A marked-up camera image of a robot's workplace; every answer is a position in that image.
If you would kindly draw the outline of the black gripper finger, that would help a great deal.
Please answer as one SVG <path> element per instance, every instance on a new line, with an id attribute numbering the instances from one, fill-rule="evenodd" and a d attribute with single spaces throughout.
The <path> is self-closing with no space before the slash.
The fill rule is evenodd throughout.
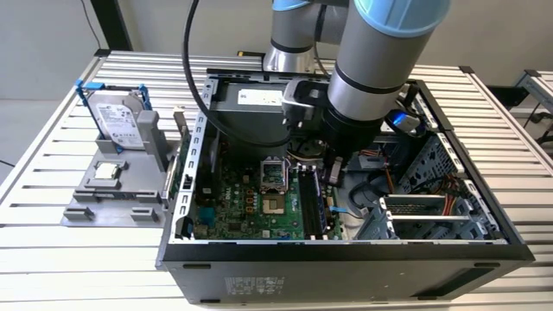
<path id="1" fill-rule="evenodd" d="M 335 187 L 340 187 L 343 183 L 343 165 L 343 158 L 335 157 L 331 162 L 331 172 L 328 173 L 328 183 Z"/>

